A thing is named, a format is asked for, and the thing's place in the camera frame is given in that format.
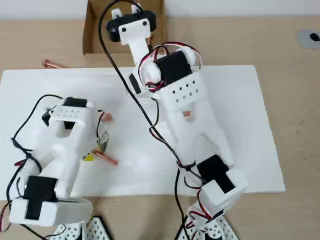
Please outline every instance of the white foam board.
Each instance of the white foam board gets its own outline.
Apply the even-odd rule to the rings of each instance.
[[[120,70],[126,77],[131,72],[129,67]],[[207,84],[212,110],[226,133],[235,166],[249,180],[246,192],[285,191],[255,68],[205,66],[201,74]],[[151,137],[147,121],[112,68],[29,69],[7,70],[0,82],[0,200],[6,199],[7,184],[16,169],[14,163],[24,158],[10,138],[44,94],[87,98],[114,117],[106,154],[117,159],[118,166],[98,157],[92,162],[82,161],[72,196],[173,194],[177,173],[175,158]],[[140,100],[155,120],[155,103]],[[55,103],[53,98],[44,100],[20,132],[18,141],[25,148],[35,147],[45,128],[41,115]],[[157,128],[166,139],[172,138],[164,121],[160,121]],[[44,171],[58,175],[59,169],[57,162]],[[179,193],[195,195],[183,184],[179,184]]]

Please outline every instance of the small yellow object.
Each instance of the small yellow object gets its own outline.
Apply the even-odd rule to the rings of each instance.
[[[94,156],[92,156],[92,154],[89,154],[88,156],[86,156],[85,159],[83,159],[83,161],[86,162],[92,162],[94,160]]]

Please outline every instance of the copper rod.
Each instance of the copper rod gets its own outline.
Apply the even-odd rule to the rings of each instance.
[[[42,61],[42,65],[45,68],[53,68],[53,69],[68,69],[67,66],[64,66],[62,64],[50,61],[49,59],[45,59]]]
[[[102,151],[99,150],[93,150],[92,151],[93,154],[97,155],[98,157],[107,160],[109,163],[117,166],[118,165],[118,161],[114,160],[112,157],[106,156]]]

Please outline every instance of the hole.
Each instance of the hole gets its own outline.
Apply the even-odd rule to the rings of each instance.
[[[311,38],[311,40],[313,40],[315,42],[320,42],[320,36],[318,34],[316,34],[315,32],[310,34],[310,38]]]

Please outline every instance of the cardboard box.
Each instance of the cardboard box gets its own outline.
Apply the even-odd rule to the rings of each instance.
[[[87,64],[90,66],[111,66],[108,58],[104,54],[98,37],[99,19],[103,10],[111,1],[113,0],[88,0],[83,30],[82,51]],[[157,16],[157,28],[151,33],[151,36],[153,36],[152,45],[156,46],[164,43],[167,40],[164,0],[139,0],[138,3],[141,4],[143,9],[151,10]],[[114,5],[112,9],[114,8],[120,8],[122,14],[131,13],[131,4],[127,2],[119,2]],[[105,27],[110,19],[112,19],[111,10],[107,12],[102,25],[102,37],[108,51],[119,67],[134,66],[129,46],[122,46],[120,42],[111,42],[109,40],[109,34],[106,32]]]

